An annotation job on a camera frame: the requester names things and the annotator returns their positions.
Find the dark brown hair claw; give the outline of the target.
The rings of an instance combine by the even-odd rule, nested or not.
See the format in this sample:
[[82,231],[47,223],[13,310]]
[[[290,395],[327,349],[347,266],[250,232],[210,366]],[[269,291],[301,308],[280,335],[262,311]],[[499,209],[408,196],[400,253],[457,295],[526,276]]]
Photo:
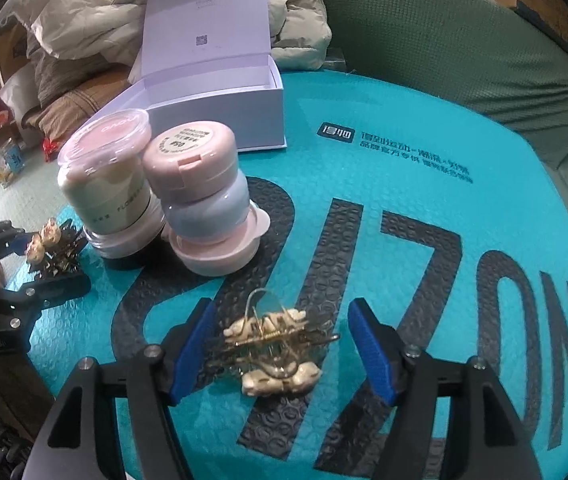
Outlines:
[[77,229],[70,219],[60,223],[49,218],[26,246],[29,273],[36,281],[79,273],[79,256],[86,244],[83,229]]

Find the dark clear-lid small jar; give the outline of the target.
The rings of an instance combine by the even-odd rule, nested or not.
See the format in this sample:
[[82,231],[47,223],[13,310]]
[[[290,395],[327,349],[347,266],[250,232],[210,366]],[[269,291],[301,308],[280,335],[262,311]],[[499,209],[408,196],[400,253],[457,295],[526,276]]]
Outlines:
[[118,260],[142,252],[161,234],[164,227],[165,216],[160,200],[150,194],[146,209],[131,226],[112,234],[95,234],[88,228],[83,228],[83,233],[98,255],[104,259]]

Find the cream cylindrical jar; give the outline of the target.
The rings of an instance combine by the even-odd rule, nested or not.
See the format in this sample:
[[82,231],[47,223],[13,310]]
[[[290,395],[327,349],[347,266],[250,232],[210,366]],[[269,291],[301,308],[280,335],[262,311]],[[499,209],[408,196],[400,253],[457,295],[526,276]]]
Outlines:
[[141,218],[150,202],[140,154],[135,146],[80,148],[68,142],[58,155],[57,184],[93,234],[107,235]]

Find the pink novo blush compact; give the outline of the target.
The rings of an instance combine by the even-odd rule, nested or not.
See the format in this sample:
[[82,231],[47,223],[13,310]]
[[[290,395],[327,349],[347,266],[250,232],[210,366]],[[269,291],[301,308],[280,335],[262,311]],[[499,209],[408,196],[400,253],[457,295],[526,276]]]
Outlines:
[[119,110],[72,133],[57,156],[60,166],[98,168],[139,155],[151,139],[146,110]]

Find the pink shallow tray lid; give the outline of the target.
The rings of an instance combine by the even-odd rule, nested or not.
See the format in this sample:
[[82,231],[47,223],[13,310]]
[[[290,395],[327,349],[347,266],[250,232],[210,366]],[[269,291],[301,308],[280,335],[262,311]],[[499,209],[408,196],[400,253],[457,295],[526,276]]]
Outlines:
[[270,229],[269,214],[250,202],[247,219],[222,242],[196,244],[168,231],[167,240],[187,270],[207,278],[218,278],[243,269],[256,255],[261,237]]

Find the gold cream hair claw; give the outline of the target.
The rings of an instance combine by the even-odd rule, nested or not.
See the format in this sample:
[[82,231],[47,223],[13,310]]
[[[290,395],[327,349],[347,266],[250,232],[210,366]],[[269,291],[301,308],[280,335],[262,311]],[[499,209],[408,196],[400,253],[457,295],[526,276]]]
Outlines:
[[265,288],[253,290],[244,313],[208,344],[206,373],[233,376],[253,398],[311,391],[328,347],[339,339],[331,318],[287,308]]

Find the pink round compact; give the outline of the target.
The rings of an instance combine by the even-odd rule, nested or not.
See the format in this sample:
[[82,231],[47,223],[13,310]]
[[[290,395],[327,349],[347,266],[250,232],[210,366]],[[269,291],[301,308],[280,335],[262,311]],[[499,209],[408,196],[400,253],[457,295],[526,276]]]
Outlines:
[[211,120],[175,126],[148,143],[142,165],[151,189],[164,203],[202,200],[237,176],[234,132]]

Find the pale blue round jar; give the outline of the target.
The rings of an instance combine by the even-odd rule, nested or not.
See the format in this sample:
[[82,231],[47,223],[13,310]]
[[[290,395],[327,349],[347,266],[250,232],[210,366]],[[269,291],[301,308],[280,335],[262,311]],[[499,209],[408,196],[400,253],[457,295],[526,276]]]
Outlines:
[[238,170],[228,186],[202,200],[184,204],[162,202],[161,206],[175,235],[197,244],[222,242],[247,219],[250,208],[247,179]]

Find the small glass jar blue label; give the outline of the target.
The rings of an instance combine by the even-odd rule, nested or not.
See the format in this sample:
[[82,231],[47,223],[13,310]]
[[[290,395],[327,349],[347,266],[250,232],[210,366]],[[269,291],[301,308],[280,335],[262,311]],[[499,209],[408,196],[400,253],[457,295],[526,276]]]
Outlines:
[[0,147],[0,185],[7,188],[24,168],[20,146],[13,139],[8,139]]

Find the red wrapper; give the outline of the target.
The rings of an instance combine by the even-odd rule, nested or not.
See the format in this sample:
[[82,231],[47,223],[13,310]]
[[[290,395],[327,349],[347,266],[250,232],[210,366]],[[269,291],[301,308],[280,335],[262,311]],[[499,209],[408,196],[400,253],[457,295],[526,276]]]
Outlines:
[[49,138],[44,138],[41,144],[42,153],[45,162],[52,162],[57,159],[58,154],[60,154],[60,149],[62,144],[58,141],[50,140]]

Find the brown striped pillow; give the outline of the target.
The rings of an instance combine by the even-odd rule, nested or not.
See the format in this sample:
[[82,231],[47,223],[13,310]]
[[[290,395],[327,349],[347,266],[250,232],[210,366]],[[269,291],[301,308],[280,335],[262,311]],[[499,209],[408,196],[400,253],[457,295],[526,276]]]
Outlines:
[[25,124],[38,129],[46,140],[63,145],[107,103],[129,88],[129,69],[116,67],[84,81],[43,110],[30,113]]

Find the grey knit garment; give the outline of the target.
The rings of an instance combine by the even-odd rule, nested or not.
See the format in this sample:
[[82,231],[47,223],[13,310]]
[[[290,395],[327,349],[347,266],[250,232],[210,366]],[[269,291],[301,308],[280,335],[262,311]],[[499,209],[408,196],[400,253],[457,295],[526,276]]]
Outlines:
[[27,58],[34,68],[34,82],[42,108],[107,70],[129,71],[127,65],[110,63],[100,54],[80,60],[60,60],[46,53],[38,44],[30,44]]

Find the beige puffer jacket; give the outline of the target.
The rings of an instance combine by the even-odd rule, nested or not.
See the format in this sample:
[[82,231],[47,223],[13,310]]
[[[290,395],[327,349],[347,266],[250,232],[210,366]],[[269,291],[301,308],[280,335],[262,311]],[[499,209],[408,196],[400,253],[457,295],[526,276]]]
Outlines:
[[[141,49],[146,0],[14,0],[12,13],[57,60],[101,55],[131,66]],[[331,43],[323,0],[267,0],[271,55],[281,70],[318,70]]]

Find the lavender open gift box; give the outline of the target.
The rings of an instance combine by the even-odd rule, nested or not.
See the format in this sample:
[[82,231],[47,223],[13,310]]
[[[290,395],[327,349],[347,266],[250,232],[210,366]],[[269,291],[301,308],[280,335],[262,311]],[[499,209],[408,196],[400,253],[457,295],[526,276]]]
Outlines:
[[242,152],[285,148],[267,0],[147,0],[141,77],[98,111],[144,108],[159,134],[214,120]]

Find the green textured cushion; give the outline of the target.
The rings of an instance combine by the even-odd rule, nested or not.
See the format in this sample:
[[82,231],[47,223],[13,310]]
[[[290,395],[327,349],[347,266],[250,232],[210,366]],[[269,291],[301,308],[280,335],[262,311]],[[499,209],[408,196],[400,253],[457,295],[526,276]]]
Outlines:
[[568,170],[568,54],[488,0],[324,0],[350,70],[470,108]]

